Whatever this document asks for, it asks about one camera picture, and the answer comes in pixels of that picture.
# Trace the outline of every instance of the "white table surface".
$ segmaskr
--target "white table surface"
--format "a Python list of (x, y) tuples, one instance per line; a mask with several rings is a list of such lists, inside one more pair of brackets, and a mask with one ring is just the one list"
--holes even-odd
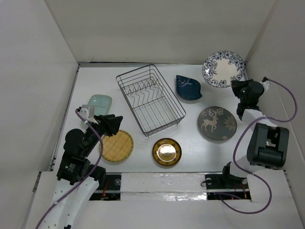
[[(105, 94), (112, 97), (113, 102), (109, 114), (123, 116), (120, 129), (127, 131), (134, 141), (133, 152), (128, 159), (114, 164), (101, 160), (99, 166), (106, 168), (107, 172), (211, 172), (222, 171), (224, 165), (232, 161), (235, 144), (246, 128), (236, 115), (239, 100), (234, 96), (231, 87), (215, 88), (205, 82), (202, 76), (201, 65), (166, 65), (159, 64), (157, 68), (175, 92), (176, 75), (198, 80), (201, 85), (203, 97), (197, 101), (188, 102), (178, 95), (180, 103), (186, 110), (186, 117), (175, 127), (145, 137), (138, 127), (115, 77), (137, 67), (81, 67), (73, 90), (71, 103), (66, 115), (66, 120), (57, 148), (57, 160), (54, 170), (57, 171), (64, 152), (64, 138), (68, 131), (74, 128), (85, 130), (80, 119), (75, 114), (75, 109), (82, 104), (87, 104), (94, 94)], [(237, 120), (236, 134), (224, 142), (208, 140), (200, 133), (197, 119), (200, 112), (209, 106), (220, 106), (230, 111)], [(246, 134), (242, 141), (237, 158), (245, 155), (251, 132)], [(169, 137), (175, 139), (182, 148), (182, 158), (177, 165), (171, 168), (160, 167), (152, 157), (152, 148), (156, 141)], [(99, 155), (98, 144), (88, 157), (95, 163)]]

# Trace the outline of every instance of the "gold-rimmed plate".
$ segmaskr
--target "gold-rimmed plate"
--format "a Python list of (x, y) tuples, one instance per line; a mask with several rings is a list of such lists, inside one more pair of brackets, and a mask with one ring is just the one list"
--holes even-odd
[(158, 164), (162, 166), (173, 166), (179, 162), (182, 156), (182, 150), (175, 140), (163, 138), (154, 144), (152, 155)]

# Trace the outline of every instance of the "screw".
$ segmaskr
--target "screw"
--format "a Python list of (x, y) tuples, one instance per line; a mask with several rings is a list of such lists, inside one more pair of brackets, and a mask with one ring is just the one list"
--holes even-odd
[(117, 185), (117, 186), (120, 185), (120, 184), (121, 184), (121, 180), (120, 180), (120, 179), (116, 179), (116, 180), (114, 181), (114, 184)]

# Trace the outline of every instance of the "gold plate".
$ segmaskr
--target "gold plate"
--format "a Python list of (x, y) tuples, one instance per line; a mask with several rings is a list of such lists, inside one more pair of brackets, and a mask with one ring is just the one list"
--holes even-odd
[(103, 136), (103, 154), (102, 157), (109, 162), (121, 162), (127, 159), (133, 150), (133, 139), (129, 133), (123, 130), (112, 136)]
[(163, 138), (154, 144), (152, 155), (158, 164), (162, 166), (173, 166), (180, 160), (182, 150), (175, 140)]

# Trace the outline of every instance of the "white wall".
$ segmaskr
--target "white wall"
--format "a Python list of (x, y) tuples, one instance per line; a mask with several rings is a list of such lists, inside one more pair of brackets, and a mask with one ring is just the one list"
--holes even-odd
[[(254, 47), (248, 65), (250, 78), (261, 80), (264, 76), (277, 80), (295, 94), (299, 109), (291, 124), (290, 142), (285, 168), (292, 185), (292, 192), (303, 224), (305, 223), (305, 1), (277, 0), (260, 40)], [(272, 85), (264, 99), (262, 110), (282, 119), (292, 116), (294, 104), (291, 96), (282, 88)]]
[(245, 58), (274, 0), (46, 0), (77, 61)]
[(43, 0), (0, 0), (0, 222), (20, 228), (77, 63)]

